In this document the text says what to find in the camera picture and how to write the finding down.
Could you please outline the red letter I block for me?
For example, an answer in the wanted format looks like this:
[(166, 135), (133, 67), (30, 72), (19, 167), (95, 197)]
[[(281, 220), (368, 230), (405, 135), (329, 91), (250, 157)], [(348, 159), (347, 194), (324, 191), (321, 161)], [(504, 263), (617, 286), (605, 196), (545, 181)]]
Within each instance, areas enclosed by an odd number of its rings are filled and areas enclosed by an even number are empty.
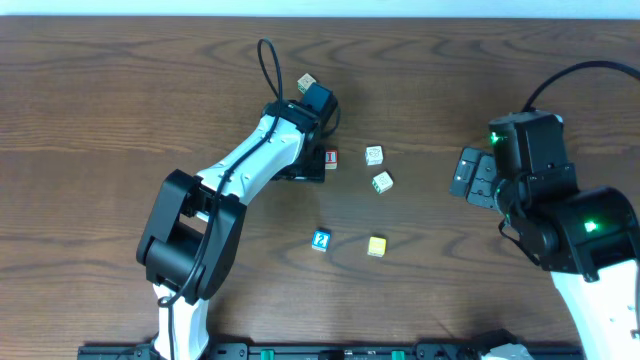
[(334, 170), (338, 166), (338, 151), (328, 150), (325, 153), (325, 168), (327, 170)]

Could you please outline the blue number 2 block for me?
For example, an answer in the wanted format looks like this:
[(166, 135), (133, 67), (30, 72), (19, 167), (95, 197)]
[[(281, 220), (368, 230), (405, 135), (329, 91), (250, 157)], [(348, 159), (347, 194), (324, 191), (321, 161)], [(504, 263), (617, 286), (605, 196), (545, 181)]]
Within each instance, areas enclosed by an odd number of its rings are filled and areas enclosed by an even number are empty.
[(331, 240), (331, 234), (326, 231), (316, 230), (312, 238), (312, 248), (317, 251), (326, 252)]

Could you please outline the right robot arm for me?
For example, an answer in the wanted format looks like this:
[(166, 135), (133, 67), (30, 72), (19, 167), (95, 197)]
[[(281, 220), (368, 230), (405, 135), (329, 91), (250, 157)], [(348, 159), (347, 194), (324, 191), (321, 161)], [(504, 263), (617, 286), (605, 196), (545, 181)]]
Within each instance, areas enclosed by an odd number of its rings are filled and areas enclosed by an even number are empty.
[(619, 190), (582, 190), (560, 116), (511, 113), (491, 149), (465, 147), (450, 192), (501, 214), (499, 230), (551, 275), (588, 359), (639, 356), (639, 218)]

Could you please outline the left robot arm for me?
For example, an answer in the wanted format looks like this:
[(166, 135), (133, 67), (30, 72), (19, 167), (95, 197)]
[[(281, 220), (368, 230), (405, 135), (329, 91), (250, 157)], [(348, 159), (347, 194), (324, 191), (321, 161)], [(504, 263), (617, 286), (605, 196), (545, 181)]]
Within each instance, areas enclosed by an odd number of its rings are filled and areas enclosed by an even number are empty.
[(270, 182), (321, 183), (334, 93), (312, 84), (301, 100), (275, 100), (224, 159), (162, 182), (136, 250), (159, 305), (152, 350), (159, 359), (199, 359), (208, 349), (208, 305), (235, 260), (247, 207)]

